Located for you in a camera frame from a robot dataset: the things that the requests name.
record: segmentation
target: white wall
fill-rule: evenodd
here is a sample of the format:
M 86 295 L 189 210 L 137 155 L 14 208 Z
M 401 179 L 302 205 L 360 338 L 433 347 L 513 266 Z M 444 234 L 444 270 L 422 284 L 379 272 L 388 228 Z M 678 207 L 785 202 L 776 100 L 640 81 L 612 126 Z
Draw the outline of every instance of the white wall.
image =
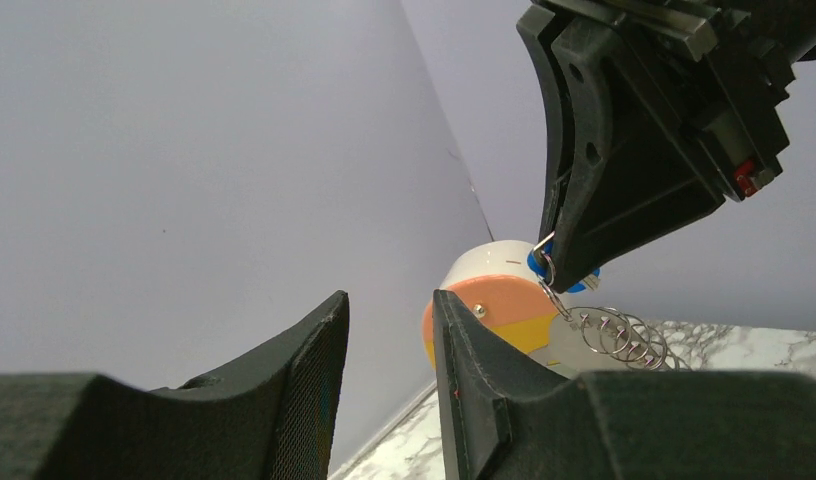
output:
M 528 0 L 404 0 L 497 239 L 536 241 L 546 130 L 520 37 Z M 780 114 L 785 173 L 752 199 L 604 268 L 594 302 L 644 316 L 816 329 L 816 62 Z
M 0 2 L 0 372 L 178 386 L 336 289 L 332 468 L 488 241 L 398 2 Z

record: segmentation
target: hole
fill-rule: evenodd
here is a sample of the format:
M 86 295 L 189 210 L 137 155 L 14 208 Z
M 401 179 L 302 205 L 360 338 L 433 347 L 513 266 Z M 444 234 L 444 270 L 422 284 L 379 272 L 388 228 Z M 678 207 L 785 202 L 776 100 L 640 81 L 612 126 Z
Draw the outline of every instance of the hole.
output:
M 585 83 L 585 77 L 582 75 L 582 72 L 580 72 L 579 69 L 572 63 L 570 64 L 570 73 L 573 74 L 573 78 L 578 80 L 579 83 Z
M 187 381 L 184 385 L 180 386 L 179 390 L 193 390 L 196 388 L 205 388 L 210 387 L 211 385 L 216 385 L 222 381 L 220 377 L 214 377 L 213 375 L 202 375 L 196 378 L 191 378 Z
M 592 142 L 588 142 L 587 147 L 585 147 L 585 155 L 591 165 L 597 165 L 602 161 L 602 157 L 599 156 L 599 152 L 596 151 L 596 146 Z

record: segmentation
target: blue object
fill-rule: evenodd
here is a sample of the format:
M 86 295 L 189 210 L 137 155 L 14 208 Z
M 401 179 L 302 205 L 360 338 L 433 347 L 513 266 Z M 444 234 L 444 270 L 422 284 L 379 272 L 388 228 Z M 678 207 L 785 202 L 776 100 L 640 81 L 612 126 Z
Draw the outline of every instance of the blue object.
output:
M 544 246 L 543 248 L 543 251 L 544 253 L 549 253 L 550 250 L 552 250 L 552 242 L 547 242 L 546 246 Z M 546 269 L 538 265 L 538 261 L 535 260 L 535 257 L 534 255 L 532 255 L 532 252 L 529 252 L 529 258 L 526 259 L 526 264 L 529 266 L 529 270 L 535 272 L 541 278 L 546 278 L 547 274 Z M 593 274 L 599 277 L 599 269 L 597 268 L 596 270 L 594 270 Z M 585 287 L 585 284 L 579 282 L 570 287 L 570 289 L 567 290 L 567 293 L 579 293 L 585 291 L 586 289 L 587 287 Z

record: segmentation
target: metal wire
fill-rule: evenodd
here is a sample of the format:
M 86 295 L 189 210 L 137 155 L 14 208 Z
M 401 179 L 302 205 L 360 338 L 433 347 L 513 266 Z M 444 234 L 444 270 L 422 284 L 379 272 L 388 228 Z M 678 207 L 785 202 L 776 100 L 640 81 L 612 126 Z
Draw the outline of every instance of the metal wire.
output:
M 552 304 L 569 323 L 576 323 L 582 340 L 594 353 L 608 355 L 635 370 L 690 370 L 691 367 L 670 350 L 664 335 L 641 319 L 605 307 L 564 306 L 551 287 L 555 266 L 549 263 L 548 278 L 538 276 L 538 283 Z

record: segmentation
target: marble floor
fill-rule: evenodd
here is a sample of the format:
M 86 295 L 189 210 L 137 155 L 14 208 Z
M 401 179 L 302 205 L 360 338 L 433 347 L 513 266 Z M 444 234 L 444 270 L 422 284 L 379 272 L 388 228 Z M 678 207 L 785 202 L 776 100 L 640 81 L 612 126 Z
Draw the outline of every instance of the marble floor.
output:
M 816 333 L 650 322 L 694 369 L 790 370 L 816 378 Z M 444 480 L 437 392 L 432 392 L 334 480 Z

